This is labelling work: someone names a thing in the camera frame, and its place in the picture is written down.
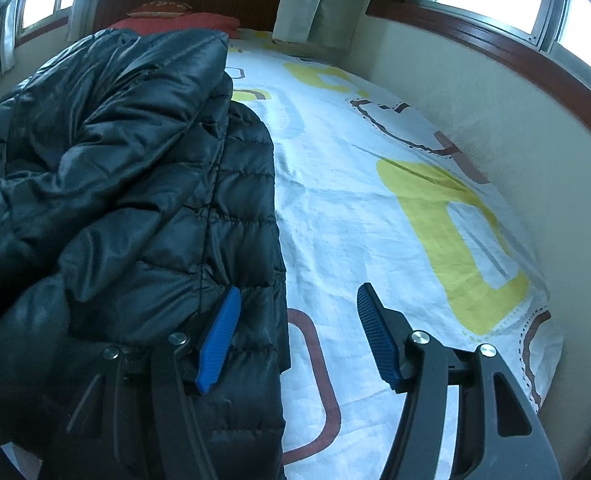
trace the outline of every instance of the quilted jacket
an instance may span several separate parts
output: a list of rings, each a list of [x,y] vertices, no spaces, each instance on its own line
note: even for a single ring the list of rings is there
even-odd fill
[[[0,100],[0,427],[38,456],[102,348],[150,348],[236,285],[198,422],[219,478],[283,478],[273,145],[226,55],[219,32],[106,30]]]

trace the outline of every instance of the blue gripper pad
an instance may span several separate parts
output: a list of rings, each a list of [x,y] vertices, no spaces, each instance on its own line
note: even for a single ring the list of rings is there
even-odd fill
[[[214,318],[207,327],[208,333],[198,345],[199,366],[195,385],[205,394],[220,377],[230,340],[240,319],[242,295],[240,289],[232,286],[220,304]]]
[[[376,304],[379,300],[374,299],[371,293],[375,294],[370,285],[367,288],[366,283],[357,289],[357,314],[367,334],[380,377],[396,390],[402,384],[400,352]]]

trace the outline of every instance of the headboard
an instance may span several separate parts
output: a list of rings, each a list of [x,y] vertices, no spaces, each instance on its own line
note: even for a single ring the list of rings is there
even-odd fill
[[[93,22],[93,32],[128,18],[127,12],[153,0],[100,0]],[[280,0],[174,0],[193,7],[194,12],[214,12],[233,16],[241,27],[273,30]]]

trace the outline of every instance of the metal bolt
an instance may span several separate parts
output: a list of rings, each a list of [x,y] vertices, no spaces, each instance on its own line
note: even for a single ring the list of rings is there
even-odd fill
[[[120,349],[115,346],[104,348],[104,351],[102,352],[102,357],[107,361],[117,359],[118,355],[120,355]]]
[[[413,334],[411,334],[411,339],[413,339],[413,341],[419,345],[426,345],[429,341],[431,341],[429,334],[422,332],[421,330],[416,330]]]
[[[496,350],[495,346],[485,343],[484,345],[480,345],[480,353],[485,357],[493,357],[498,353],[498,351]]]
[[[184,343],[186,343],[186,334],[182,332],[174,332],[168,336],[168,342],[176,346],[184,345]]]

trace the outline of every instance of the bed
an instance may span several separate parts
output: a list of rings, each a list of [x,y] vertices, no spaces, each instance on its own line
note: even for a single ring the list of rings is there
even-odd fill
[[[101,0],[94,30],[148,1]],[[383,469],[404,395],[381,380],[357,316],[364,282],[446,346],[495,345],[538,409],[562,335],[528,234],[493,184],[396,95],[272,42],[279,0],[177,1],[240,19],[227,61],[233,98],[275,145],[292,361],[281,378],[287,477],[371,480]],[[450,475],[457,394],[450,388],[439,479]]]

